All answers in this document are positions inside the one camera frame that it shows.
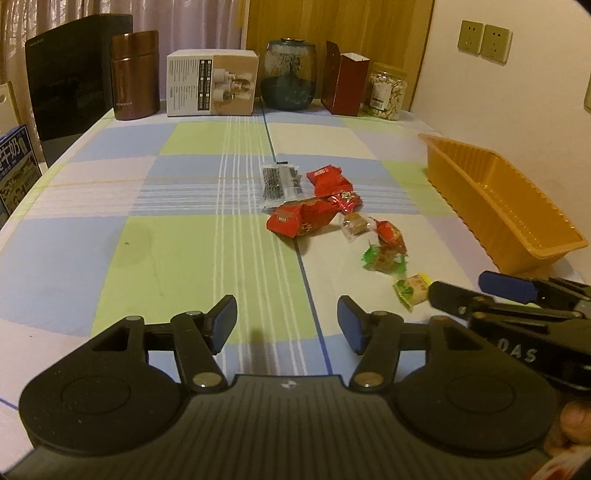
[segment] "plastic jar of nuts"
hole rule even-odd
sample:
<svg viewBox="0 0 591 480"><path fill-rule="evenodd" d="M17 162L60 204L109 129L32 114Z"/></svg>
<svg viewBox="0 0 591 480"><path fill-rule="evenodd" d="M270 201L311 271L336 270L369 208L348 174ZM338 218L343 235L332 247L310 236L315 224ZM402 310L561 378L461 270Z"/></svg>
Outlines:
<svg viewBox="0 0 591 480"><path fill-rule="evenodd" d="M369 72L365 111L378 118L397 120L407 88L406 77L396 67L374 62Z"/></svg>

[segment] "blue line on tablecloth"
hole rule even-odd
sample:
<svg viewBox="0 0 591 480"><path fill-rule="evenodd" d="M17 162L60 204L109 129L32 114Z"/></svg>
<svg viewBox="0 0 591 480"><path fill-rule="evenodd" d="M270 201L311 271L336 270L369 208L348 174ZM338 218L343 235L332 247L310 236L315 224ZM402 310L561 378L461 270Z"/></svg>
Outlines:
<svg viewBox="0 0 591 480"><path fill-rule="evenodd" d="M322 335L322 328L320 328L320 322L318 321L318 314L316 313L316 306L312 299L312 291L310 290L310 284L308 283L308 277L306 276L306 269L304 268L304 261L301 258L300 249L297 246L297 241L294 239L295 254L297 255L297 261L300 264L300 272L302 280L304 280L304 288L306 289L306 295L308 295L308 302L310 303L310 310L312 311L312 318L314 319L314 325L316 327L316 333L318 334L318 342L320 343L320 349L322 350L322 356L326 363L326 372L332 375L332 366L330 364L329 351L326 348L326 342L324 341L324 335Z"/></svg>
<svg viewBox="0 0 591 480"><path fill-rule="evenodd" d="M277 157L275 156L275 150L273 149L273 142L271 141L271 134L269 133L269 126L267 125L267 118L265 117L265 109L263 108L261 101L261 112L262 122L265 124L265 130L267 130L267 138L269 139L269 145L271 146L271 155L273 155L273 161L277 163Z"/></svg>
<svg viewBox="0 0 591 480"><path fill-rule="evenodd" d="M4 400L2 397L0 397L0 403L5 404L7 407L18 411L18 407L16 405L12 405L12 403L10 403L8 400Z"/></svg>

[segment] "blue milk carton box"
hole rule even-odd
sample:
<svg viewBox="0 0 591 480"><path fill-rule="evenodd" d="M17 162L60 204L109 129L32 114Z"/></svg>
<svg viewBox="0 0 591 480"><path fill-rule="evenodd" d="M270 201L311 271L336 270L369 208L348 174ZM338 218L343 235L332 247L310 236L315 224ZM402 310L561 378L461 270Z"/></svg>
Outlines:
<svg viewBox="0 0 591 480"><path fill-rule="evenodd" d="M41 178L26 125L0 137L0 226Z"/></svg>

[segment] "table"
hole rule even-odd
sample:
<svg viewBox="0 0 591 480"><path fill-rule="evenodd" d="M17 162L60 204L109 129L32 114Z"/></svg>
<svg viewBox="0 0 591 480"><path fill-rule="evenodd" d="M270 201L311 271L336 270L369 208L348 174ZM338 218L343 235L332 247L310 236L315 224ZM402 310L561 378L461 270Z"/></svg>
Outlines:
<svg viewBox="0 0 591 480"><path fill-rule="evenodd" d="M319 104L98 120L0 231L0 432L9 439L0 471L30 448L16 407L25 384L126 315L160 323L233 294L238 323L216 358L229 380L246 372L348 381L358 358L336 321L340 295L411 322L434 313L428 303L407 312L391 277L363 269L374 233L349 242L338 218L297 242L268 232L259 166L275 158L301 173L341 167L363 213L401 229L409 275L474 289L495 267L428 183L420 132L436 134L407 112L387 122L332 116ZM399 375L423 357L404 352ZM178 379L172 354L153 352L150 363Z"/></svg>

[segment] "white logo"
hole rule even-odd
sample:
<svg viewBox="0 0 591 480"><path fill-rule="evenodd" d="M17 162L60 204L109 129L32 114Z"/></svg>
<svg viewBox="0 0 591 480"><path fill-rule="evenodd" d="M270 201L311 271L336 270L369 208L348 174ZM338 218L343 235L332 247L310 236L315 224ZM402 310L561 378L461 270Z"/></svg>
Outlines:
<svg viewBox="0 0 591 480"><path fill-rule="evenodd" d="M509 340L507 340L506 338L502 338L499 340L497 347L503 350L504 352L510 352L509 355L514 356L515 358L521 358L522 356L520 343L518 343L511 349L509 345ZM525 352L525 358L523 360L525 362L528 362L529 364L535 362L536 353L538 353L537 349L530 348Z"/></svg>
<svg viewBox="0 0 591 480"><path fill-rule="evenodd" d="M283 382L281 386L286 390L292 390L293 388L297 387L297 383L293 380L288 380L287 382Z"/></svg>

